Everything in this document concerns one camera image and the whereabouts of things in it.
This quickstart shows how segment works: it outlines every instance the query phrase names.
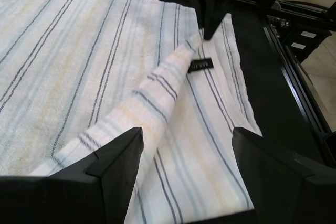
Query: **towel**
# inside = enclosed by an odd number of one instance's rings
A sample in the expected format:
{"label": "towel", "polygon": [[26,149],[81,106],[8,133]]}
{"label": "towel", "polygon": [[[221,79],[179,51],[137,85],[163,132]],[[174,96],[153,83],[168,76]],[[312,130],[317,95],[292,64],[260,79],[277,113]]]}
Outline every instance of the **towel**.
{"label": "towel", "polygon": [[[230,14],[211,41],[193,9],[158,0],[0,0],[0,15],[2,174],[51,175],[140,126],[125,223],[253,208],[232,130],[260,130]],[[202,58],[214,68],[187,74]]]}

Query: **gray stripe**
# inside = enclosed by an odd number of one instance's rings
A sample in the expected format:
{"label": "gray stripe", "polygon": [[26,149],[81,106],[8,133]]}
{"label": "gray stripe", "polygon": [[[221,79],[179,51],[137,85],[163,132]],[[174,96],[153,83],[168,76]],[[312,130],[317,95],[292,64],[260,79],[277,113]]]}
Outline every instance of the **gray stripe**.
{"label": "gray stripe", "polygon": [[237,73],[236,73],[234,62],[233,62],[233,56],[232,56],[232,52],[231,52],[231,47],[230,47],[229,41],[227,39],[226,26],[225,26],[225,22],[224,21],[222,22],[222,30],[223,30],[223,36],[224,36],[224,31],[225,31],[224,39],[226,39],[227,45],[229,47],[229,52],[230,52],[230,55],[231,55],[232,68],[233,68],[233,72],[235,74],[235,79],[236,79],[236,82],[237,82],[237,85],[235,84],[237,98],[238,98],[238,101],[239,101],[239,97],[238,97],[238,93],[239,93],[240,100],[241,100],[241,103],[239,102],[239,104],[240,104],[240,110],[241,110],[241,107],[243,105],[244,112],[245,112],[245,115],[246,115],[246,119],[247,119],[247,121],[249,121],[247,113],[246,113],[246,108],[245,108],[245,105],[244,105],[244,102],[243,102],[243,99],[242,99],[242,95],[241,95],[241,92],[240,92],[240,87],[239,87],[239,82],[238,82],[238,78],[237,78]]}
{"label": "gray stripe", "polygon": [[176,48],[176,45],[175,45],[175,34],[176,34],[176,14],[177,14],[177,4],[176,4],[176,8],[175,8],[175,19],[174,19],[174,50]]}
{"label": "gray stripe", "polygon": [[95,149],[92,148],[92,146],[89,145],[89,143],[86,142],[81,136],[78,136],[78,139],[79,139],[79,141],[82,143],[82,145],[84,145],[89,151],[91,151],[91,152],[94,152],[94,151],[95,151]]}
{"label": "gray stripe", "polygon": [[[181,5],[178,5],[179,14],[177,15],[177,28],[179,28],[179,26],[180,26],[180,9],[181,9]],[[177,33],[176,42],[177,42],[177,46],[178,46],[178,43],[179,43],[179,33]]]}
{"label": "gray stripe", "polygon": [[230,124],[229,124],[229,122],[228,122],[226,116],[224,115],[224,112],[223,112],[223,110],[222,110],[222,107],[219,105],[219,101],[218,101],[218,99],[217,99],[217,96],[215,95],[215,92],[214,92],[214,90],[213,90],[211,84],[210,84],[209,77],[208,77],[208,75],[206,74],[206,70],[204,69],[203,71],[204,71],[206,80],[208,81],[208,84],[209,84],[209,87],[210,87],[210,89],[211,89],[211,92],[212,92],[212,94],[213,94],[213,96],[214,96],[214,98],[215,98],[215,100],[216,100],[216,102],[217,102],[217,105],[218,105],[219,109],[221,110],[221,113],[222,113],[222,115],[223,115],[223,117],[224,117],[224,119],[225,119],[225,121],[226,121],[226,123],[227,123],[227,127],[229,128],[229,130],[230,130],[230,132],[231,132],[231,134],[232,134],[232,128],[231,128],[231,126],[230,126]]}
{"label": "gray stripe", "polygon": [[140,197],[140,193],[139,193],[139,189],[136,192],[136,195],[138,197],[139,200],[139,204],[140,204],[140,210],[141,210],[141,215],[142,215],[142,220],[144,224],[147,224],[147,220],[146,220],[146,215],[145,215],[145,211],[143,210],[143,203],[142,203],[142,199]]}
{"label": "gray stripe", "polygon": [[164,90],[167,91],[167,93],[173,98],[174,102],[176,102],[176,98],[174,97],[174,95],[165,87],[165,85],[163,85],[163,83],[159,79],[154,79],[150,76],[147,76],[147,79],[154,81],[154,82],[155,81],[158,82],[164,88]]}
{"label": "gray stripe", "polygon": [[[7,100],[4,101],[4,103],[2,104],[1,108],[0,108],[0,113],[2,111],[2,109],[4,108],[4,106],[6,105],[6,103],[9,101],[9,99],[12,97],[12,95],[14,94],[14,91],[16,90],[16,88],[18,87],[18,85],[20,84],[20,82],[22,81],[22,78],[24,77],[25,73],[27,72],[28,68],[32,65],[33,61],[36,59],[38,53],[40,52],[41,48],[43,47],[44,43],[46,42],[46,40],[48,39],[50,33],[55,29],[55,27],[57,26],[58,22],[60,21],[60,19],[63,17],[63,14],[66,12],[66,10],[68,9],[68,7],[71,5],[73,0],[70,1],[70,3],[68,4],[68,6],[64,9],[64,11],[62,12],[62,14],[59,16],[58,20],[56,21],[56,23],[54,24],[54,26],[52,27],[52,29],[48,32],[47,36],[45,37],[44,41],[42,42],[41,46],[39,47],[39,49],[37,50],[35,56],[33,57],[33,59],[30,61],[30,63],[28,64],[26,70],[22,73],[19,81],[16,83],[16,85],[14,86],[14,88],[12,89],[10,95],[8,96]],[[20,67],[19,71],[17,72],[17,74],[15,75],[14,79],[11,81],[11,84],[9,85],[9,87],[7,88],[6,92],[4,93],[4,95],[2,96],[2,98],[0,99],[0,102],[5,98],[5,95],[7,95],[7,93],[9,92],[9,89],[11,88],[11,86],[14,84],[16,78],[18,77],[18,75],[20,74],[21,70],[24,68],[25,64],[28,62],[28,60],[31,58],[31,56],[33,55],[34,51],[36,50],[38,44],[40,43],[40,41],[42,40],[43,36],[46,34],[46,32],[48,31],[48,29],[51,27],[51,25],[53,24],[53,22],[55,21],[55,19],[57,18],[57,16],[60,14],[61,10],[58,12],[58,14],[55,16],[54,20],[51,22],[51,24],[48,26],[47,30],[43,33],[43,35],[41,36],[40,40],[38,41],[38,43],[35,45],[35,47],[33,48],[32,52],[30,53],[30,55],[28,56],[28,58],[26,59],[25,63]]]}
{"label": "gray stripe", "polygon": [[84,69],[83,69],[83,72],[82,72],[81,77],[80,77],[80,79],[79,79],[79,82],[78,82],[78,84],[77,84],[77,88],[76,88],[75,93],[74,93],[74,95],[73,95],[73,97],[72,97],[72,101],[71,101],[71,103],[70,103],[70,106],[69,106],[69,109],[68,109],[68,113],[67,113],[66,117],[64,118],[63,126],[62,126],[61,130],[59,131],[59,133],[57,134],[57,137],[56,137],[56,139],[55,139],[55,141],[54,141],[53,148],[52,148],[52,150],[51,150],[51,156],[54,155],[54,153],[55,153],[55,148],[56,148],[56,145],[57,145],[57,143],[58,143],[58,140],[59,140],[59,138],[61,137],[61,135],[62,135],[62,133],[63,133],[63,131],[64,131],[64,128],[65,128],[65,126],[66,126],[66,124],[67,124],[67,121],[68,121],[68,118],[69,118],[69,115],[70,115],[72,106],[74,105],[74,102],[75,102],[75,99],[76,99],[76,96],[77,96],[77,92],[78,92],[78,90],[79,90],[80,84],[81,84],[81,82],[82,82],[82,80],[83,80],[84,74],[85,74],[86,69],[87,69],[87,67],[88,67],[88,64],[89,64],[89,61],[90,61],[90,59],[91,59],[91,55],[92,55],[92,53],[93,53],[93,50],[94,50],[94,48],[95,48],[95,46],[96,46],[96,44],[97,44],[97,41],[98,41],[99,36],[100,36],[100,33],[101,33],[101,31],[102,31],[102,29],[103,29],[103,26],[104,26],[104,24],[105,24],[105,20],[106,20],[106,18],[107,18],[107,15],[109,14],[110,8],[109,8],[108,11],[106,12],[105,18],[104,18],[104,20],[103,20],[103,22],[102,22],[102,24],[101,24],[101,27],[100,27],[99,32],[98,32],[98,35],[97,35],[97,37],[96,37],[96,39],[95,39],[95,41],[94,41],[94,43],[93,43],[93,45],[92,45],[92,48],[91,48],[90,54],[89,54],[89,56],[88,56],[88,59],[87,59],[87,61],[86,61],[85,67],[84,67]]}
{"label": "gray stripe", "polygon": [[46,6],[49,4],[51,0],[48,0],[48,2],[43,6],[43,8],[38,12],[38,14],[35,16],[35,18],[30,22],[30,24],[26,27],[26,29],[21,33],[21,35],[16,39],[16,41],[14,42],[14,44],[11,46],[11,48],[9,49],[9,51],[6,53],[6,55],[0,60],[0,64],[7,58],[7,56],[9,55],[9,53],[12,51],[12,49],[15,47],[15,45],[17,44],[17,42],[22,38],[22,36],[25,34],[25,32],[27,31],[27,29],[34,23],[34,21],[37,19],[37,17],[41,14],[41,12],[44,10],[44,8],[46,8]]}
{"label": "gray stripe", "polygon": [[158,173],[158,176],[159,176],[159,179],[160,179],[160,182],[161,182],[161,187],[162,187],[162,190],[164,192],[164,195],[166,196],[166,200],[168,202],[168,205],[170,207],[170,210],[172,212],[172,215],[173,215],[173,219],[174,219],[174,223],[177,224],[177,221],[176,221],[176,216],[175,216],[175,212],[174,212],[174,209],[173,209],[173,206],[169,200],[169,197],[168,197],[168,194],[166,192],[166,189],[164,187],[164,184],[163,184],[163,180],[162,180],[162,177],[161,177],[161,174],[160,174],[160,171],[159,171],[159,168],[158,168],[158,164],[156,162],[156,158],[154,157],[154,164],[155,164],[155,168],[156,168],[156,172]]}
{"label": "gray stripe", "polygon": [[157,154],[158,154],[158,157],[159,157],[159,160],[160,160],[160,164],[161,164],[161,166],[162,166],[162,170],[163,170],[164,177],[165,177],[165,179],[166,179],[166,182],[167,182],[169,191],[170,191],[170,193],[172,194],[173,200],[174,200],[174,202],[175,202],[175,204],[176,204],[176,206],[177,206],[177,210],[179,211],[178,214],[180,215],[181,223],[183,223],[183,218],[182,218],[181,209],[180,209],[180,206],[179,206],[178,203],[177,203],[177,200],[176,200],[176,198],[175,198],[175,195],[174,195],[174,193],[173,193],[173,190],[172,190],[172,188],[171,188],[171,186],[170,186],[170,184],[169,184],[169,180],[168,180],[168,177],[167,177],[166,170],[164,169],[164,166],[163,166],[163,162],[162,162],[162,159],[161,159],[160,152],[159,152],[158,149],[156,149],[156,152],[157,152]]}
{"label": "gray stripe", "polygon": [[152,108],[154,110],[156,110],[166,121],[166,123],[168,123],[168,119],[167,117],[162,113],[161,110],[159,110],[142,92],[138,91],[138,90],[133,90],[132,93],[134,94],[138,94],[140,95],[150,106],[152,106]]}
{"label": "gray stripe", "polygon": [[211,138],[213,144],[215,145],[215,148],[216,148],[216,150],[217,150],[217,152],[218,152],[220,158],[222,159],[224,165],[226,166],[226,168],[227,168],[228,171],[230,172],[231,176],[233,177],[233,179],[234,179],[235,182],[237,183],[239,189],[240,189],[241,192],[243,193],[244,198],[245,198],[245,200],[246,200],[247,208],[249,208],[249,202],[248,202],[247,195],[246,195],[246,193],[245,193],[243,187],[242,187],[241,184],[239,183],[238,179],[236,178],[235,174],[234,174],[233,171],[231,170],[229,164],[228,164],[228,163],[226,162],[226,160],[224,159],[224,157],[223,157],[221,151],[220,151],[219,148],[218,148],[218,145],[217,145],[217,143],[216,143],[216,141],[215,141],[215,139],[214,139],[214,137],[213,137],[213,135],[212,135],[212,133],[211,133],[211,131],[210,131],[210,129],[209,129],[207,123],[206,123],[206,121],[205,121],[205,118],[204,118],[204,115],[203,115],[203,113],[202,113],[201,107],[200,107],[200,105],[199,105],[199,103],[198,103],[198,101],[197,101],[196,95],[195,95],[195,93],[194,93],[193,87],[192,87],[192,85],[191,85],[191,83],[190,83],[190,80],[189,80],[189,77],[188,77],[188,76],[187,76],[187,81],[188,81],[188,83],[189,83],[191,92],[192,92],[193,97],[194,97],[195,102],[196,102],[196,106],[197,106],[197,108],[198,108],[198,111],[200,112],[200,115],[201,115],[202,120],[203,120],[203,123],[204,123],[204,125],[205,125],[205,127],[206,127],[206,129],[207,129],[207,132],[208,132],[208,134],[210,135],[210,138]]}
{"label": "gray stripe", "polygon": [[[110,3],[110,8],[113,4],[114,0],[111,1]],[[96,95],[96,99],[94,100],[94,103],[93,103],[93,109],[92,109],[92,113],[91,113],[91,117],[90,117],[90,121],[89,121],[89,125],[88,125],[88,128],[91,126],[91,122],[92,122],[92,119],[93,119],[93,114],[94,114],[94,110],[96,109],[96,104],[97,104],[97,101],[98,101],[98,96],[99,96],[99,93],[100,93],[100,89],[101,89],[101,86],[103,84],[103,79],[104,79],[104,75],[105,75],[105,72],[106,72],[106,69],[107,69],[107,65],[109,63],[109,60],[110,60],[110,55],[109,55],[109,58],[108,58],[108,61],[106,63],[106,66],[104,68],[104,72],[103,72],[103,76],[101,77],[101,80],[100,80],[100,83],[99,83],[99,88],[98,88],[98,92],[97,92],[97,95]]]}
{"label": "gray stripe", "polygon": [[174,92],[174,94],[176,95],[176,99],[177,99],[177,93],[176,93],[176,91],[173,89],[173,87],[169,84],[169,82],[167,82],[167,80],[163,76],[161,76],[159,74],[155,74],[155,73],[151,73],[151,75],[155,76],[157,79],[158,78],[162,79],[168,85],[168,87]]}
{"label": "gray stripe", "polygon": [[160,54],[161,54],[161,33],[162,33],[162,23],[163,23],[163,15],[164,15],[164,6],[165,6],[165,2],[163,3],[163,8],[162,8],[162,15],[161,15],[161,24],[160,24],[160,36],[159,36],[159,55],[158,55],[158,63],[157,65],[159,66],[160,64]]}
{"label": "gray stripe", "polygon": [[194,48],[192,48],[192,46],[190,45],[189,41],[188,40],[185,40],[185,42],[187,42],[188,46],[190,47],[191,50],[194,51],[194,53],[196,53],[196,50]]}
{"label": "gray stripe", "polygon": [[65,165],[61,162],[61,160],[59,160],[57,157],[52,157],[51,159],[52,161],[55,162],[55,164],[57,164],[57,166],[61,167],[61,168],[65,168]]}
{"label": "gray stripe", "polygon": [[112,60],[111,60],[110,68],[109,68],[109,71],[108,71],[107,76],[106,76],[106,80],[105,80],[105,84],[104,84],[103,93],[101,94],[101,98],[100,98],[100,101],[99,101],[99,106],[98,106],[98,109],[97,109],[96,123],[97,123],[97,121],[98,121],[98,116],[99,116],[99,112],[100,112],[100,107],[101,107],[101,104],[102,104],[102,102],[103,102],[103,97],[104,97],[104,94],[105,94],[106,86],[107,86],[107,83],[108,83],[108,81],[109,81],[109,77],[110,77],[110,71],[111,71],[112,65],[113,65],[113,63],[114,63],[114,58],[115,58],[115,56],[116,56],[117,50],[118,50],[118,46],[119,46],[119,41],[120,41],[120,37],[121,37],[121,33],[122,33],[122,29],[123,29],[124,24],[125,24],[126,16],[127,16],[128,10],[129,10],[129,8],[130,8],[131,1],[132,1],[132,0],[130,0],[129,3],[128,3],[128,7],[127,7],[127,10],[126,10],[124,19],[123,19],[123,21],[122,21],[121,28],[120,28],[120,32],[119,32],[119,37],[118,37],[118,41],[117,41],[117,45],[116,45],[116,48],[114,49],[114,53],[113,53],[113,57],[112,57]]}
{"label": "gray stripe", "polygon": [[94,140],[92,138],[92,136],[90,136],[88,133],[84,132],[84,135],[86,136],[86,138],[92,143],[94,144],[96,147],[100,148],[101,144],[99,144],[96,140]]}
{"label": "gray stripe", "polygon": [[[203,45],[201,46],[201,48],[202,48],[203,58],[205,59],[205,53],[204,53]],[[222,101],[222,98],[221,98],[221,96],[219,95],[219,91],[218,91],[217,86],[216,86],[216,84],[215,84],[215,82],[214,82],[214,79],[213,79],[213,77],[212,77],[212,74],[211,74],[211,72],[210,72],[209,69],[208,69],[207,71],[208,71],[208,74],[209,74],[210,77],[211,77],[211,80],[212,80],[213,84],[214,84],[214,87],[215,87],[216,92],[217,92],[217,95],[218,95],[218,97],[219,97],[219,99],[220,99],[220,101],[221,101],[221,104],[222,104],[222,106],[223,106],[223,108],[224,108],[224,110],[225,110],[227,116],[229,117],[232,126],[235,127],[235,125],[234,125],[234,123],[233,123],[233,121],[232,121],[230,115],[229,115],[229,114],[227,113],[227,111],[226,111],[226,108],[225,108],[225,106],[224,106],[224,103],[223,103],[223,101]],[[230,132],[231,132],[231,134],[232,134],[232,133],[233,133],[233,132],[232,132],[232,127],[230,126],[230,124],[229,124],[229,122],[228,122],[226,116],[225,116],[224,113],[223,113],[223,110],[222,110],[221,106],[219,105],[217,96],[215,95],[215,92],[214,92],[214,90],[213,90],[213,88],[212,88],[212,86],[211,86],[211,84],[210,84],[210,81],[209,81],[208,75],[206,74],[205,69],[204,69],[204,74],[205,74],[205,77],[206,77],[206,79],[207,79],[207,81],[208,81],[208,83],[209,83],[209,86],[210,86],[210,89],[211,89],[211,91],[212,91],[212,94],[213,94],[213,96],[214,96],[214,98],[215,98],[215,100],[216,100],[216,102],[217,102],[217,105],[218,105],[219,109],[221,110],[222,115],[223,115],[223,117],[224,117],[224,119],[225,119],[225,121],[226,121],[226,123],[227,123],[227,126],[228,126],[228,128],[230,129]]]}

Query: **floor tile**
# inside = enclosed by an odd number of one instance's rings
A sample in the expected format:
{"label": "floor tile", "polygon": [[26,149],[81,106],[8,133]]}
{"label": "floor tile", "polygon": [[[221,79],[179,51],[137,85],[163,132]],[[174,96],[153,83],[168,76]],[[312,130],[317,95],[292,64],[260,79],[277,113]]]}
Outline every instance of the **floor tile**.
{"label": "floor tile", "polygon": [[333,58],[325,44],[314,50],[302,63],[308,74],[336,78],[336,60]]}
{"label": "floor tile", "polygon": [[321,111],[331,130],[336,131],[336,78],[326,78],[313,74],[310,74],[309,77],[326,108],[326,111]]}

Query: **black metal frame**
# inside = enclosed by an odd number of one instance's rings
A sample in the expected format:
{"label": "black metal frame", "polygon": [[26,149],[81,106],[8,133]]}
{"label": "black metal frame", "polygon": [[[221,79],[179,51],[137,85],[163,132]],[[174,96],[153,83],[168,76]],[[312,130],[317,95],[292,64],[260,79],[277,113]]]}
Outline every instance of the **black metal frame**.
{"label": "black metal frame", "polygon": [[282,73],[292,91],[305,122],[309,125],[310,131],[318,143],[319,151],[323,154],[324,162],[329,167],[336,168],[336,162],[325,144],[326,137],[332,132],[303,78],[295,61],[295,56],[289,47],[286,46],[283,48],[267,16],[261,15],[260,19],[264,24],[264,31],[270,45],[274,46],[274,49],[279,54],[283,65]]}

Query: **towel label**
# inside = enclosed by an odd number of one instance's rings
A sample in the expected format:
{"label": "towel label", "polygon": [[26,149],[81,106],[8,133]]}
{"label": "towel label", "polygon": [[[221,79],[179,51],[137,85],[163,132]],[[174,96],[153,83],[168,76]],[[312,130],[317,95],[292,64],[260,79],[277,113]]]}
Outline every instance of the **towel label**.
{"label": "towel label", "polygon": [[202,70],[202,69],[213,68],[213,67],[214,67],[214,65],[212,63],[211,58],[202,59],[202,60],[193,60],[190,63],[188,73],[194,72],[194,71],[199,71],[199,70]]}

